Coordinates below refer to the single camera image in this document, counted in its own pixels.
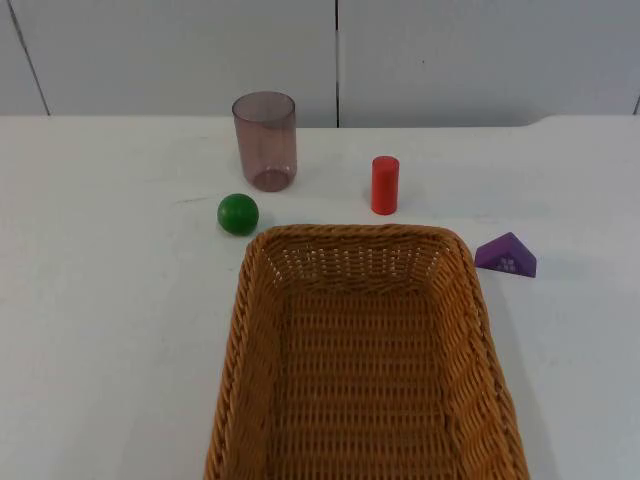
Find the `basket rim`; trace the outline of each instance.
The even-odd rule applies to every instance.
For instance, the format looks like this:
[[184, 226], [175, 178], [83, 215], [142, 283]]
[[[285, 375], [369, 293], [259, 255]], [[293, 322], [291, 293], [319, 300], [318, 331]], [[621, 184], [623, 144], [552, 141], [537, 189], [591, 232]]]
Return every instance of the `basket rim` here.
[[[238, 366], [242, 364], [246, 349], [246, 342], [242, 342], [243, 330], [246, 330], [243, 319], [247, 318], [252, 311], [252, 299], [255, 291], [256, 278], [252, 275], [257, 257], [263, 252], [265, 245], [273, 239], [282, 237], [406, 237], [406, 236], [429, 236], [437, 238], [449, 247], [454, 247], [456, 256], [462, 262], [465, 272], [469, 292], [476, 307], [476, 319], [480, 324], [482, 333], [482, 344], [484, 354], [488, 363], [488, 372], [493, 380], [488, 385], [488, 390], [499, 410], [499, 418], [496, 420], [502, 427], [500, 443], [502, 450], [509, 458], [505, 459], [505, 465], [510, 470], [510, 477], [513, 479], [528, 479], [529, 472], [524, 458], [522, 440], [517, 427], [515, 406], [511, 394], [506, 385], [502, 368], [498, 361], [495, 345], [491, 336], [489, 316], [484, 302], [480, 282], [475, 272], [475, 266], [468, 247], [462, 239], [453, 231], [443, 227], [431, 227], [424, 225], [354, 225], [354, 224], [294, 224], [277, 226], [258, 234], [246, 249], [245, 258], [240, 270], [238, 289], [231, 317], [231, 330], [227, 342], [225, 353], [225, 363], [222, 371], [220, 392], [216, 405], [213, 431], [211, 434], [211, 444], [207, 454], [205, 466], [205, 479], [221, 479], [224, 477], [227, 449], [231, 435], [236, 409], [233, 405], [238, 396], [238, 382], [235, 381]], [[238, 344], [234, 338], [240, 335]]]

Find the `purple prism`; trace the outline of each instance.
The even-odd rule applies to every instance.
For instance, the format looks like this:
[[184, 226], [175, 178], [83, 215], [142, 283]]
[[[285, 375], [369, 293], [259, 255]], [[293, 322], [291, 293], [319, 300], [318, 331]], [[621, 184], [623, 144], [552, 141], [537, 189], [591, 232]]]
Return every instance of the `purple prism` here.
[[536, 257], [513, 233], [505, 233], [476, 251], [476, 267], [535, 278]]

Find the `pink tinted cup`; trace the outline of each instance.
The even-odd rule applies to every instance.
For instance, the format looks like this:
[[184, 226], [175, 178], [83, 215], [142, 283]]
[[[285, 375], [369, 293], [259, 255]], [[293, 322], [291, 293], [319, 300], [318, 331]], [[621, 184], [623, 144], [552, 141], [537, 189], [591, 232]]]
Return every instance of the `pink tinted cup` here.
[[244, 176], [258, 190], [277, 192], [296, 176], [296, 104], [278, 92], [240, 97], [233, 107]]

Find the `woven basket bottom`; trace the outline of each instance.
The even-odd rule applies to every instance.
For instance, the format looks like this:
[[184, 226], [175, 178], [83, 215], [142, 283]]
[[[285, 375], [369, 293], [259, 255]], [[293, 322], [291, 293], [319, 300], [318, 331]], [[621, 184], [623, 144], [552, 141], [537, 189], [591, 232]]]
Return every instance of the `woven basket bottom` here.
[[294, 296], [287, 317], [267, 478], [458, 477], [424, 295]]

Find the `wicker basket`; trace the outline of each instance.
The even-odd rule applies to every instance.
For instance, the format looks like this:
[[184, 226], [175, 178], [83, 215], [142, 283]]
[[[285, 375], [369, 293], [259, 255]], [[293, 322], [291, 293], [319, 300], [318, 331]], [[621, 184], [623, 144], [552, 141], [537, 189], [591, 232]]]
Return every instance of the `wicker basket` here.
[[463, 242], [404, 225], [259, 235], [205, 478], [529, 478]]

